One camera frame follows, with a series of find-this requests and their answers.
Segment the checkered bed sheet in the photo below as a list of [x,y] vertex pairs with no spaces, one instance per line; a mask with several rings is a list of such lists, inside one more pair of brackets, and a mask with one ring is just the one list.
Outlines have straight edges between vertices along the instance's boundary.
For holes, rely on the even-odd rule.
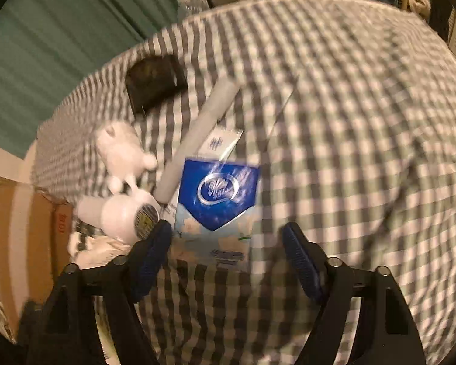
[[105,196],[93,133],[132,119],[126,71],[175,54],[188,91],[135,123],[167,162],[213,84],[240,92],[223,125],[260,169],[250,269],[195,265],[178,247],[140,316],[163,364],[291,364],[315,307],[279,228],[299,224],[358,269],[387,265],[429,364],[456,343],[456,59],[420,17],[371,0],[251,0],[162,30],[90,74],[37,134],[36,186]]

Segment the clear water bottle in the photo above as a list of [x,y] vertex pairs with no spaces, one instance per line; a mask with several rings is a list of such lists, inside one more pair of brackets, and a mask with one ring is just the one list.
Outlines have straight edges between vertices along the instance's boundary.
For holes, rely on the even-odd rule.
[[179,22],[210,9],[205,0],[177,0],[177,3],[177,17]]

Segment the green curtain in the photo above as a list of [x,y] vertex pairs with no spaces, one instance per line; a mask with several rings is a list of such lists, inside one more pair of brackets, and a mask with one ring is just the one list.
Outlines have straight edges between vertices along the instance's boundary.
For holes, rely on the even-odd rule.
[[177,20],[178,0],[8,0],[0,10],[0,148],[23,157],[88,74]]

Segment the black glossy jar box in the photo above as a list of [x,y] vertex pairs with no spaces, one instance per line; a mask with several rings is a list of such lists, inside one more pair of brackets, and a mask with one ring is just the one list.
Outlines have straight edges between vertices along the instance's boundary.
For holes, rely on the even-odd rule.
[[188,89],[183,66],[173,54],[147,55],[126,71],[125,86],[135,116],[146,116]]

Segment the brown cardboard box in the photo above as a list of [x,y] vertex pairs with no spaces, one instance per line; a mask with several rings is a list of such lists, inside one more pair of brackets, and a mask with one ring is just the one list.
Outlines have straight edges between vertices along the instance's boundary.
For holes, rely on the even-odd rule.
[[43,303],[63,268],[73,206],[46,191],[0,177],[0,298],[15,335],[25,303]]

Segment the blue tissue pack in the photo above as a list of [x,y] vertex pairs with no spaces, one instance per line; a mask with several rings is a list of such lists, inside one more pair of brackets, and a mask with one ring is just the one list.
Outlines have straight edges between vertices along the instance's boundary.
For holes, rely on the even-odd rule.
[[193,265],[250,270],[259,168],[230,160],[241,129],[217,125],[184,161],[166,212],[173,223],[170,257]]

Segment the white bottle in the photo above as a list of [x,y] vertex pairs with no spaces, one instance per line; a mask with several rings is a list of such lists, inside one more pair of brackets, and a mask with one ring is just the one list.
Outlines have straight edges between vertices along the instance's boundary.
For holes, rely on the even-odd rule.
[[77,204],[79,220],[119,242],[134,245],[149,236],[161,219],[161,206],[143,189],[108,198],[82,196]]

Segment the white plush toy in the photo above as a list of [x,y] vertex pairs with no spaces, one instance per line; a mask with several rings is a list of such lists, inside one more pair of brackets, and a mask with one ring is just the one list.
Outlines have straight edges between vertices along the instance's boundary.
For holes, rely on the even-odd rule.
[[134,127],[124,120],[103,124],[95,132],[95,145],[108,172],[107,186],[112,194],[121,193],[125,183],[136,188],[136,179],[158,166],[155,155],[143,148]]

